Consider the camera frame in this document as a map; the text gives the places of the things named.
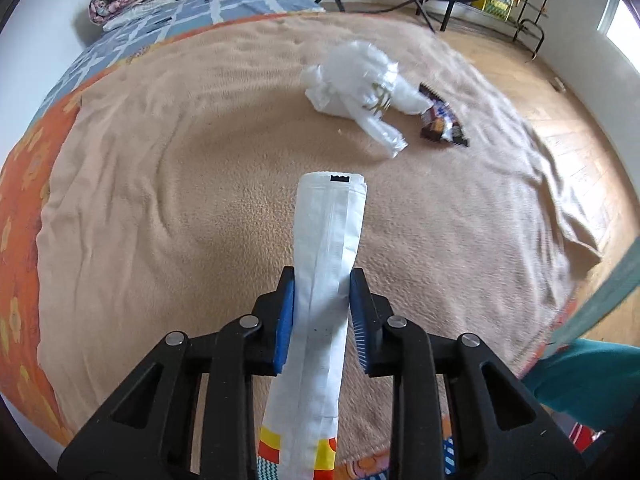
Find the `yellow box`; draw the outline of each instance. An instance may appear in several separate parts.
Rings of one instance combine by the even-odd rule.
[[[476,0],[471,6],[506,22],[513,7],[513,0]]]

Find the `yellow stripe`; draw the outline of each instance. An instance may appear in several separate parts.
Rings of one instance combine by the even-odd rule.
[[[314,469],[331,471],[335,465],[335,451],[329,446],[327,438],[318,441],[318,453],[316,454],[316,465]]]
[[[264,426],[260,428],[260,440],[273,449],[280,450],[280,435],[273,433]]]

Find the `silver screw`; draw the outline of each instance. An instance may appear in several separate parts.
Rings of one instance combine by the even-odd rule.
[[[474,348],[480,346],[480,338],[476,334],[466,333],[462,335],[462,344]]]
[[[386,322],[392,328],[404,328],[406,326],[406,319],[402,316],[389,316]]]
[[[164,338],[164,342],[169,346],[181,345],[184,341],[184,334],[182,332],[169,332]]]
[[[260,323],[260,320],[251,314],[240,318],[240,326],[242,328],[255,328],[258,326],[258,323]]]

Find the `dark candy wrapper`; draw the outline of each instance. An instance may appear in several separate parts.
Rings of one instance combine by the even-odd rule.
[[[423,125],[420,136],[434,142],[451,142],[468,146],[469,139],[466,138],[462,125],[451,110],[449,103],[425,84],[420,85],[420,93],[433,101],[433,107],[420,115]]]

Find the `folded white wrapper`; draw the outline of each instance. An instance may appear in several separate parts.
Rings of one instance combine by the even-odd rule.
[[[349,182],[331,182],[332,175]],[[298,183],[293,328],[263,420],[280,435],[278,480],[312,480],[319,440],[337,436],[350,272],[366,197],[359,174],[308,173]]]
[[[398,63],[367,41],[350,41],[329,51],[320,65],[303,70],[305,95],[319,112],[354,119],[389,156],[407,147],[402,133],[380,117],[393,106],[422,114],[433,102],[398,73]]]

